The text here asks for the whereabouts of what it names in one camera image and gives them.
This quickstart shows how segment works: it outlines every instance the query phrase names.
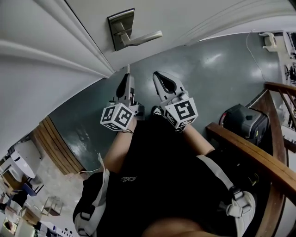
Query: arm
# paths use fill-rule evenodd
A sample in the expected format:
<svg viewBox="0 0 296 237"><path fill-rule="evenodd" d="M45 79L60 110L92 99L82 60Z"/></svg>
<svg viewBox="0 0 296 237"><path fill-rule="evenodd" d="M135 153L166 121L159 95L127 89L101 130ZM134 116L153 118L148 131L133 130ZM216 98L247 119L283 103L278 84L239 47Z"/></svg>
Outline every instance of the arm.
<svg viewBox="0 0 296 237"><path fill-rule="evenodd" d="M128 129L134 132L136 125L137 120L134 117L130 122ZM116 135L104 159L105 168L117 174L120 172L125 156L129 151L132 138L133 135L129 132L123 133L120 131Z"/></svg>
<svg viewBox="0 0 296 237"><path fill-rule="evenodd" d="M184 138L197 155L206 155L215 148L194 127L187 125L183 131Z"/></svg>

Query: door lever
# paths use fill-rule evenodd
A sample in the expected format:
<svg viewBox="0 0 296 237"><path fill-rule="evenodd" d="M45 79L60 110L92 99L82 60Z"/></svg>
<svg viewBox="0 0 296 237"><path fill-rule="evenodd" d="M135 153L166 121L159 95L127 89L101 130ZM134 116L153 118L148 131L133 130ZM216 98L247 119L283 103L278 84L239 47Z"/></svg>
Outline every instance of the door lever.
<svg viewBox="0 0 296 237"><path fill-rule="evenodd" d="M135 9L133 8L108 17L115 51L119 51L128 46L138 46L162 37L162 32L156 31L136 39L130 39L134 15Z"/></svg>

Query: gray floor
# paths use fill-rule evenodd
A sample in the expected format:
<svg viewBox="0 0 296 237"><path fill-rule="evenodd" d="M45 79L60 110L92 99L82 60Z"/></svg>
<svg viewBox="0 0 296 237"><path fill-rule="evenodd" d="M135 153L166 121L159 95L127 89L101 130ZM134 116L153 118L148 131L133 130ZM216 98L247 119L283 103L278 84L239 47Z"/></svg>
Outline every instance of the gray floor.
<svg viewBox="0 0 296 237"><path fill-rule="evenodd" d="M263 89L261 71L246 47L247 34L214 38L159 53L131 65L135 77L136 100L146 114L160 99L152 81L154 71L178 77L193 97L198 118L193 126L202 134L210 122L238 103L248 104ZM248 46L268 81L281 82L277 53L263 49L263 39L250 34ZM106 154L115 132L100 125L107 101L115 95L126 69L80 92L50 114L61 136L87 169L99 166L96 153Z"/></svg>

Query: hand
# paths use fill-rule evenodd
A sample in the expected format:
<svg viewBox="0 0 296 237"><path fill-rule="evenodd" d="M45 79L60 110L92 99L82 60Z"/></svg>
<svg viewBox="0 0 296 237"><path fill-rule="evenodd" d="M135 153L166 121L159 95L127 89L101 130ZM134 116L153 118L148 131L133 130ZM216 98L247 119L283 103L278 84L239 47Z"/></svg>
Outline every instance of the hand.
<svg viewBox="0 0 296 237"><path fill-rule="evenodd" d="M129 123L128 129L130 129L132 132L134 132L136 126L137 126L137 119L136 119L136 117L134 116L134 117L132 118L131 122Z"/></svg>

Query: wooden handrail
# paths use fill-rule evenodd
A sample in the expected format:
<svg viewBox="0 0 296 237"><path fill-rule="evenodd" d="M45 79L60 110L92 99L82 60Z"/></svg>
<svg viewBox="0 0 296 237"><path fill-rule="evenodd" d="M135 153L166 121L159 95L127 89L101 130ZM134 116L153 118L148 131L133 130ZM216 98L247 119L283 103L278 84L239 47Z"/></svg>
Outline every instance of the wooden handrail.
<svg viewBox="0 0 296 237"><path fill-rule="evenodd" d="M284 84L279 84L279 83L274 83L274 82L266 82L264 84L265 86L265 89L268 89L268 90L271 90L271 91L276 91L276 92L279 92L285 105L287 106L287 109L288 109L288 112L292 118L292 122L293 122L293 125L296 129L296 119L294 117L294 114L290 108L290 105L288 103L288 101L286 100L284 94L287 94L289 99L291 100L294 108L296 109L296 103L295 101L293 100L292 96L296 97L296 87L292 87L292 86L287 86L287 85L284 85Z"/></svg>
<svg viewBox="0 0 296 237"><path fill-rule="evenodd" d="M269 90L266 90L250 108L265 113L271 129L272 156L287 165L281 124ZM265 212L255 237L272 237L281 219L285 196L271 184Z"/></svg>
<svg viewBox="0 0 296 237"><path fill-rule="evenodd" d="M280 83L274 83L274 82L265 82L264 83L265 89L270 91L276 91L280 89L284 94L289 92L291 95L296 96L296 87L287 86Z"/></svg>
<svg viewBox="0 0 296 237"><path fill-rule="evenodd" d="M206 129L209 135L216 141L231 145L244 154L245 157L250 158L269 177L277 189L282 191L296 205L296 173L289 167L259 147L218 124L211 123Z"/></svg>

